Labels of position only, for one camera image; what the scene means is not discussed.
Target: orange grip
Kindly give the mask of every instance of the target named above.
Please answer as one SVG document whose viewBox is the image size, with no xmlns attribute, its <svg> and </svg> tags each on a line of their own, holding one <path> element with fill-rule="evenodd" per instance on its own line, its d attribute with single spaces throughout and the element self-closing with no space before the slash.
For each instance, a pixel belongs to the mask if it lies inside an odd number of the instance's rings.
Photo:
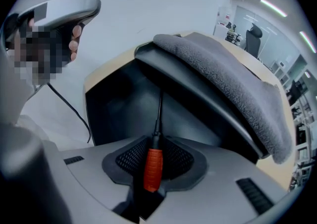
<svg viewBox="0 0 317 224">
<path fill-rule="evenodd" d="M 159 189 L 163 171 L 163 151 L 149 149 L 144 169 L 143 188 L 155 192 Z"/>
</svg>

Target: desk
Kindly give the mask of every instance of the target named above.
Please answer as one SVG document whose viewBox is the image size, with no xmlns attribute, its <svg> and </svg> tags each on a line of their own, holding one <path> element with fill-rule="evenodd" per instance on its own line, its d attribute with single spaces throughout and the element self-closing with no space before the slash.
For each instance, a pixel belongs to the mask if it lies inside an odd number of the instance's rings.
<svg viewBox="0 0 317 224">
<path fill-rule="evenodd" d="M 186 36 L 191 32 L 181 32 L 181 36 Z M 252 73 L 254 73 L 259 79 L 262 81 L 266 81 L 272 85 L 277 85 L 280 93 L 283 104 L 284 115 L 286 119 L 287 126 L 289 128 L 292 142 L 293 142 L 293 152 L 288 160 L 281 164 L 275 164 L 272 156 L 269 156 L 266 159 L 259 160 L 257 163 L 257 167 L 264 171 L 266 174 L 271 176 L 275 181 L 277 181 L 285 190 L 288 189 L 293 166 L 295 161 L 295 142 L 296 142 L 296 134 L 295 134 L 295 125 L 293 121 L 293 116 L 291 113 L 291 108 L 287 101 L 286 94 L 284 89 L 280 83 L 280 81 L 274 76 L 274 74 L 265 67 L 260 61 L 258 61 L 251 54 L 247 53 L 240 47 L 215 36 L 209 36 L 214 38 L 218 42 L 220 42 L 228 51 L 230 51 L 245 67 L 247 67 Z M 136 47 L 120 54 L 119 56 L 113 58 L 112 60 L 104 63 L 94 72 L 87 76 L 84 83 L 84 93 L 89 91 L 93 86 L 95 86 L 98 82 L 103 80 L 105 77 L 124 66 L 128 62 L 134 59 L 134 50 Z"/>
</svg>

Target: black cable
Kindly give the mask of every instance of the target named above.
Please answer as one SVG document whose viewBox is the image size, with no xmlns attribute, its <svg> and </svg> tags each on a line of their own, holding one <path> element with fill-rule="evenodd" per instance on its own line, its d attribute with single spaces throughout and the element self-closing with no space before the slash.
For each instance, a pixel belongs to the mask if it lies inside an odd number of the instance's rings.
<svg viewBox="0 0 317 224">
<path fill-rule="evenodd" d="M 85 122 L 85 120 L 80 116 L 80 114 L 78 113 L 78 111 L 50 84 L 47 83 L 47 86 L 63 101 L 67 104 L 67 106 L 69 106 L 71 108 L 72 111 L 75 112 L 75 114 L 79 117 L 80 120 L 82 120 L 82 122 L 85 124 L 88 132 L 89 132 L 89 139 L 87 141 L 87 143 L 89 143 L 90 138 L 91 138 L 91 133 L 90 133 L 90 129 L 88 124 Z"/>
</svg>

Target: white wall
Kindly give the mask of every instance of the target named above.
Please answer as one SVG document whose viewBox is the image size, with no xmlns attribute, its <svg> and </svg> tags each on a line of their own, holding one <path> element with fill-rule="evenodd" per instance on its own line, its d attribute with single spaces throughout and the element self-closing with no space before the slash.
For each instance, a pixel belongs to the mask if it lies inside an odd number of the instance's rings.
<svg viewBox="0 0 317 224">
<path fill-rule="evenodd" d="M 45 0 L 18 0 L 21 11 Z M 52 85 L 79 111 L 83 110 L 83 82 L 101 64 L 159 33 L 184 30 L 212 34 L 220 6 L 230 0 L 101 0 L 100 14 L 85 27 L 79 52 Z M 86 128 L 75 114 L 44 87 L 25 106 L 38 125 L 73 139 L 85 141 Z"/>
<path fill-rule="evenodd" d="M 236 11 L 236 7 L 240 6 L 247 10 L 252 11 L 263 19 L 267 20 L 269 23 L 274 25 L 279 31 L 283 32 L 285 36 L 295 45 L 299 50 L 303 58 L 308 64 L 308 70 L 317 77 L 317 54 L 313 53 L 308 45 L 303 41 L 299 33 L 292 31 L 287 25 L 276 20 L 272 15 L 262 10 L 258 6 L 255 6 L 251 3 L 245 1 L 233 0 L 231 3 L 232 11 Z"/>
</svg>

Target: fleece towel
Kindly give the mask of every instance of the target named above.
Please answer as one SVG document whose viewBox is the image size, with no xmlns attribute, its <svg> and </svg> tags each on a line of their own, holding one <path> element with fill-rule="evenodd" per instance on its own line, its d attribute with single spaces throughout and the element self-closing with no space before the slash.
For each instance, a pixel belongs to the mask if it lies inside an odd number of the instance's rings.
<svg viewBox="0 0 317 224">
<path fill-rule="evenodd" d="M 259 80 L 221 43 L 199 33 L 156 35 L 154 43 L 184 60 L 238 108 L 276 163 L 287 160 L 292 141 L 277 86 Z"/>
</svg>

